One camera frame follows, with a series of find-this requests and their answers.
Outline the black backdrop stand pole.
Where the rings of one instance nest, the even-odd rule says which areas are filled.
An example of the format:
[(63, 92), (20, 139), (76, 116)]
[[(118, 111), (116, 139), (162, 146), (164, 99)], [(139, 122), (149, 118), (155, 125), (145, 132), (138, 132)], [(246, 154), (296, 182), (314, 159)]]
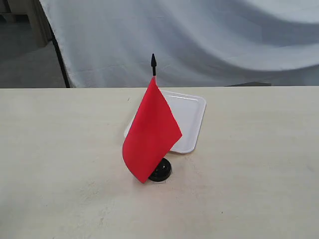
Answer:
[(64, 61), (63, 61), (63, 58), (62, 58), (62, 55), (61, 55), (61, 51), (60, 51), (60, 48), (58, 46), (58, 42), (57, 42), (57, 40), (55, 38), (55, 35), (54, 35), (53, 30), (52, 30), (51, 27), (50, 27), (50, 31), (51, 31), (51, 36), (52, 36), (52, 43), (53, 43), (53, 46), (54, 46), (54, 49), (55, 49), (55, 52), (56, 52), (56, 55), (57, 55), (57, 59), (58, 59), (58, 63), (59, 63), (59, 66), (60, 66), (60, 70), (61, 70), (61, 73), (62, 73), (62, 77), (63, 77), (63, 80), (64, 80), (65, 87), (66, 88), (70, 88), (70, 82), (69, 82), (67, 71), (66, 71), (66, 68), (65, 68), (65, 64), (64, 64)]

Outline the white backdrop cloth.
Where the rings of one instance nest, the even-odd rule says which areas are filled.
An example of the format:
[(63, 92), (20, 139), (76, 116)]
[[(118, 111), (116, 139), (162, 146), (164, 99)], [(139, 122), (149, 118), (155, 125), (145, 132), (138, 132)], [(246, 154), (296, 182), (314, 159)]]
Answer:
[(316, 0), (43, 0), (71, 85), (319, 83)]

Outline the white rectangular plastic tray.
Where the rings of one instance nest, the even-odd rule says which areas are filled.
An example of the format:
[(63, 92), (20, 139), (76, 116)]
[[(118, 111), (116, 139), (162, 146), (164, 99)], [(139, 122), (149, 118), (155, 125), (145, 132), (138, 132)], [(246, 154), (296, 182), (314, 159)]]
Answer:
[[(160, 91), (166, 99), (182, 133), (182, 137), (175, 143), (169, 152), (189, 153), (193, 151), (205, 111), (205, 99), (202, 97), (163, 90)], [(130, 127), (127, 129), (125, 137), (127, 136)]]

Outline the wooden furniture in background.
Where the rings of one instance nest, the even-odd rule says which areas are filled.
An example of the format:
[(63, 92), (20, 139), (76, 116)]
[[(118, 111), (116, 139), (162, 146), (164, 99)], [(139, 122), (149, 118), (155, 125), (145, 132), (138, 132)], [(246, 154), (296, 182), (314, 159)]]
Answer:
[(51, 40), (51, 27), (39, 0), (0, 0), (0, 16), (7, 23), (28, 22), (38, 47)]

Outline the black round flag base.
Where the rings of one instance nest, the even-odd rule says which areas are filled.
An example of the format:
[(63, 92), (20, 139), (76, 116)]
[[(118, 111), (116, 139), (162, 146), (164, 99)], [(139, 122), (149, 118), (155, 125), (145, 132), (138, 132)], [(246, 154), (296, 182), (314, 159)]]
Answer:
[(171, 172), (171, 163), (166, 158), (163, 158), (153, 173), (149, 176), (149, 180), (154, 182), (165, 181), (171, 175)]

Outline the red flag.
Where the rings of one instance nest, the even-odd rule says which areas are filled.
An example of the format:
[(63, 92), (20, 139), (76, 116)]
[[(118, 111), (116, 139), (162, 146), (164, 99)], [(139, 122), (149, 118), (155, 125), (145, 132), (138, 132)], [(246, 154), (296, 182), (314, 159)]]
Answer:
[(182, 137), (180, 127), (158, 88), (156, 66), (153, 55), (152, 79), (122, 146), (125, 165), (141, 183), (149, 180), (160, 161)]

